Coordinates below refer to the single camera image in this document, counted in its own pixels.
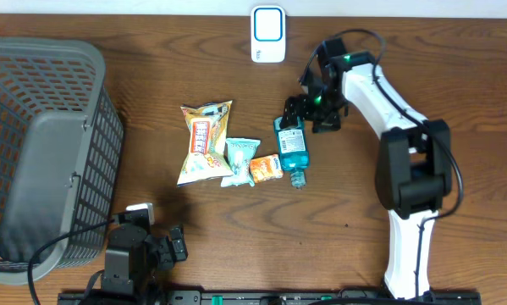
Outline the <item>teal mouthwash bottle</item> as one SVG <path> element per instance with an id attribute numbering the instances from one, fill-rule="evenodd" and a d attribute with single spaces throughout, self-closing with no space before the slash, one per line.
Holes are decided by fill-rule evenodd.
<path id="1" fill-rule="evenodd" d="M 296 127 L 282 129 L 283 117 L 273 121 L 278 142 L 279 161 L 283 172 L 290 174 L 290 183 L 296 189 L 306 185 L 305 170 L 309 167 L 309 152 L 306 145 L 304 124 L 299 119 Z"/>

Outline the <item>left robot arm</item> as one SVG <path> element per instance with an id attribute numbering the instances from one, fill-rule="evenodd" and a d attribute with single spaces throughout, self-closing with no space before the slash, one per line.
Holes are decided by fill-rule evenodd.
<path id="1" fill-rule="evenodd" d="M 164 304 L 165 293 L 155 273 L 170 270 L 187 258 L 182 225 L 161 238 L 143 225 L 121 225 L 111 231 L 104 269 L 90 278 L 80 303 Z"/>

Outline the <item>grey plastic basket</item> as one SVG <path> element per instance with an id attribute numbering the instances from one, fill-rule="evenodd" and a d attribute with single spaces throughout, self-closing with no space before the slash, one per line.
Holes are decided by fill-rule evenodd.
<path id="1" fill-rule="evenodd" d="M 0 284 L 103 248 L 124 141 L 105 72 L 89 43 L 0 37 Z"/>

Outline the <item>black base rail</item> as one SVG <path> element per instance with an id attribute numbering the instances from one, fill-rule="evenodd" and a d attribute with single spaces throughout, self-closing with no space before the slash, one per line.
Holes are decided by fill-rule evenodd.
<path id="1" fill-rule="evenodd" d="M 93 290 L 60 293 L 58 305 L 70 304 L 163 304 L 163 305 L 301 305 L 301 304 L 443 304 L 481 305 L 477 292 L 428 292 L 417 299 L 394 299 L 389 294 L 374 289 L 344 289 L 339 292 L 202 292 L 202 291 L 157 291 L 145 297 L 118 297 Z"/>

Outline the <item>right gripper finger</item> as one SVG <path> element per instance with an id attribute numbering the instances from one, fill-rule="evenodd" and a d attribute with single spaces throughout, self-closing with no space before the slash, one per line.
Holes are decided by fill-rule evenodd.
<path id="1" fill-rule="evenodd" d="M 331 112 L 322 119 L 314 119 L 312 132 L 324 133 L 329 131 L 338 131 L 341 128 L 341 116 L 339 112 Z"/>
<path id="2" fill-rule="evenodd" d="M 293 96 L 285 101 L 284 113 L 279 123 L 281 130 L 299 126 L 299 122 L 303 119 L 305 100 L 305 96 Z"/>

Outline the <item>yellow snack bag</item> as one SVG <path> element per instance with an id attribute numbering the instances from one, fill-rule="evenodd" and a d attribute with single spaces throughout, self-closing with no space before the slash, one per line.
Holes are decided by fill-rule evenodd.
<path id="1" fill-rule="evenodd" d="M 190 132 L 190 139 L 177 186 L 233 174 L 224 157 L 232 102 L 180 107 Z"/>

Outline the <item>mint green snack packet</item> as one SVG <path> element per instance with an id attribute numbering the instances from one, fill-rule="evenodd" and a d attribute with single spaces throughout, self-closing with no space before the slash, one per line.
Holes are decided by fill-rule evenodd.
<path id="1" fill-rule="evenodd" d="M 261 141 L 248 138 L 228 138 L 226 144 L 227 160 L 233 174 L 223 177 L 220 186 L 229 187 L 244 184 L 254 186 L 255 182 L 250 173 L 250 164 Z"/>

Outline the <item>orange snack packet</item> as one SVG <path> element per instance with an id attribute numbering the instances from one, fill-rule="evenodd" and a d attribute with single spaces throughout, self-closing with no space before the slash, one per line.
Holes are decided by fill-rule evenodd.
<path id="1" fill-rule="evenodd" d="M 252 159 L 250 172 L 255 183 L 280 179 L 284 176 L 278 154 Z"/>

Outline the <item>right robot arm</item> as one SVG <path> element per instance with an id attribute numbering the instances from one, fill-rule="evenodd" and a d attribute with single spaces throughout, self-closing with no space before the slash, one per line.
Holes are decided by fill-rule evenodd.
<path id="1" fill-rule="evenodd" d="M 431 299 L 427 262 L 433 225 L 452 186 L 450 132 L 413 109 L 389 84 L 378 58 L 350 53 L 340 38 L 323 41 L 306 68 L 303 93 L 289 97 L 274 120 L 280 161 L 294 187 L 305 184 L 304 123 L 315 133 L 337 131 L 354 106 L 379 140 L 375 190 L 389 213 L 389 264 L 383 283 L 390 297 Z"/>

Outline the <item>white barcode scanner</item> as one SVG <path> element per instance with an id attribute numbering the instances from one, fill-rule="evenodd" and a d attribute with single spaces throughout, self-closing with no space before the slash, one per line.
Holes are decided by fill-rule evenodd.
<path id="1" fill-rule="evenodd" d="M 251 60 L 276 64 L 286 54 L 286 12 L 278 5 L 258 5 L 251 10 Z"/>

